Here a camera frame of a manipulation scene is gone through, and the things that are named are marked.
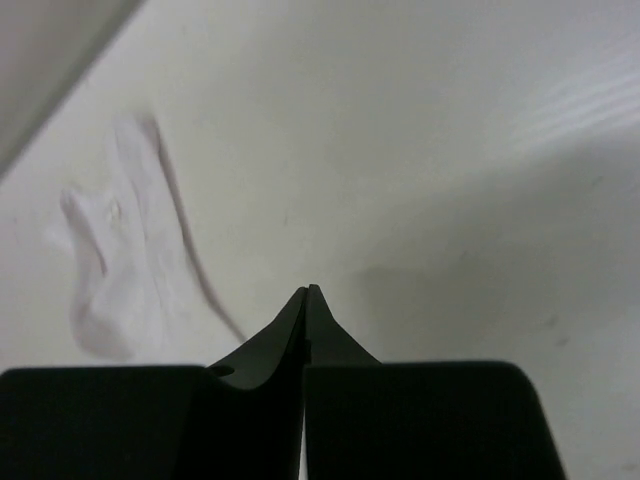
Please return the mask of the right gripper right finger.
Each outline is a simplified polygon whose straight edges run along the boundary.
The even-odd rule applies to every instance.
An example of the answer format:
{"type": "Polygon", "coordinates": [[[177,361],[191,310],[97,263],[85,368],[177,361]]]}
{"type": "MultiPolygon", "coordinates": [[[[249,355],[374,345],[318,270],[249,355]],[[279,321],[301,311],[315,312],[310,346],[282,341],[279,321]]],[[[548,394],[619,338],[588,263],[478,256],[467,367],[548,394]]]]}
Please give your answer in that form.
{"type": "Polygon", "coordinates": [[[307,474],[312,479],[562,479],[537,391],[504,361],[382,363],[305,302],[307,474]]]}

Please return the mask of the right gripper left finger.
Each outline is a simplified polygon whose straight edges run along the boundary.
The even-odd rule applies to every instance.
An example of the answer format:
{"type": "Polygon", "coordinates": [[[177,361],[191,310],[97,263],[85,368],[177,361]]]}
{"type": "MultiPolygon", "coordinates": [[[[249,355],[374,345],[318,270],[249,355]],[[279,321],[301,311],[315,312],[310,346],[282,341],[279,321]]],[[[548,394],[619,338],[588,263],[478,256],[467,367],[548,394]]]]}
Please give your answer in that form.
{"type": "Polygon", "coordinates": [[[305,300],[210,366],[4,372],[2,477],[297,478],[305,300]]]}

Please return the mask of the white tank top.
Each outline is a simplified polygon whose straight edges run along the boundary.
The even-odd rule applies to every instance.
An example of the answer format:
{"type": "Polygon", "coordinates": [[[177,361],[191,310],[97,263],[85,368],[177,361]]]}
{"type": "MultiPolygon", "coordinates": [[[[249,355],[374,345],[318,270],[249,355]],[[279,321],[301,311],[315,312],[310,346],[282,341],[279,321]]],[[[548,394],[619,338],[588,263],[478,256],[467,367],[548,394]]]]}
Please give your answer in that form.
{"type": "Polygon", "coordinates": [[[50,241],[74,259],[69,322],[99,362],[209,364],[246,339],[199,264],[154,120],[118,119],[99,192],[62,190],[50,241]]]}

